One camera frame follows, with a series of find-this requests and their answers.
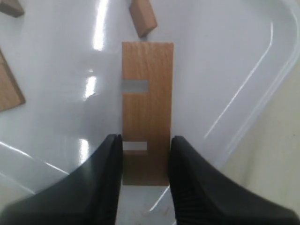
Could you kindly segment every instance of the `wood grain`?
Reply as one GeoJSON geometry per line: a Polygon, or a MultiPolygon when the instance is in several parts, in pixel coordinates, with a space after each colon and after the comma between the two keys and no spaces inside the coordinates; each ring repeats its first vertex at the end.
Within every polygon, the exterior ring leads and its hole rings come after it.
{"type": "Polygon", "coordinates": [[[140,38],[146,36],[158,26],[149,0],[133,0],[129,10],[140,38]]]}
{"type": "Polygon", "coordinates": [[[149,93],[123,94],[123,124],[127,126],[123,129],[124,140],[128,141],[127,137],[130,137],[130,141],[147,141],[148,145],[147,155],[124,154],[123,184],[168,185],[173,44],[123,43],[123,78],[149,80],[149,93]]]}
{"type": "Polygon", "coordinates": [[[0,112],[24,103],[25,98],[0,51],[0,112]]]}
{"type": "Polygon", "coordinates": [[[13,17],[24,14],[24,10],[18,0],[0,0],[0,12],[13,17]]]}

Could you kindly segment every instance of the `wooden piece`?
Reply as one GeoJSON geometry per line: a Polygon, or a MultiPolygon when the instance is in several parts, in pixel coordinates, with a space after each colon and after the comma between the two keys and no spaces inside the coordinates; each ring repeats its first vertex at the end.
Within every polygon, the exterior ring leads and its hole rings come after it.
{"type": "Polygon", "coordinates": [[[0,112],[24,103],[25,98],[0,51],[0,112]]]}
{"type": "Polygon", "coordinates": [[[158,26],[150,0],[133,0],[129,10],[140,38],[158,26]]]}
{"type": "Polygon", "coordinates": [[[18,0],[0,0],[0,12],[13,17],[24,14],[24,10],[18,0]]]}
{"type": "Polygon", "coordinates": [[[149,80],[149,93],[123,94],[124,141],[146,141],[148,145],[147,154],[124,154],[123,184],[168,185],[173,44],[125,42],[122,65],[123,78],[149,80]],[[145,102],[148,106],[141,108],[145,102]]]}

